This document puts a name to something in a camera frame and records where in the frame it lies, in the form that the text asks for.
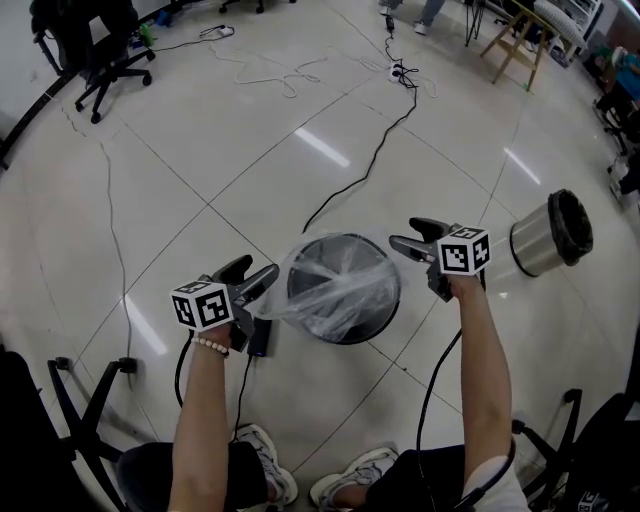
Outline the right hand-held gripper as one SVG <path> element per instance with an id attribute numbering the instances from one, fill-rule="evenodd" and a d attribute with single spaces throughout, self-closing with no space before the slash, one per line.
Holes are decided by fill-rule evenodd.
<path id="1" fill-rule="evenodd" d="M 392 235 L 389 245 L 413 261 L 431 263 L 429 288 L 444 302 L 453 298 L 450 276 L 477 276 L 491 261 L 490 234 L 485 229 L 461 227 L 450 233 L 449 224 L 422 217 L 410 218 L 409 225 L 423 241 Z"/>

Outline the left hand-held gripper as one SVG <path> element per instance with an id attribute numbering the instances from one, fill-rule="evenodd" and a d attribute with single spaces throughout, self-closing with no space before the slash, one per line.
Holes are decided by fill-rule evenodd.
<path id="1" fill-rule="evenodd" d="M 253 263 L 249 254 L 236 258 L 213 275 L 202 275 L 170 292 L 177 322 L 194 333 L 230 324 L 231 348 L 242 352 L 254 332 L 253 317 L 246 310 L 279 277 L 271 264 L 245 279 Z"/>

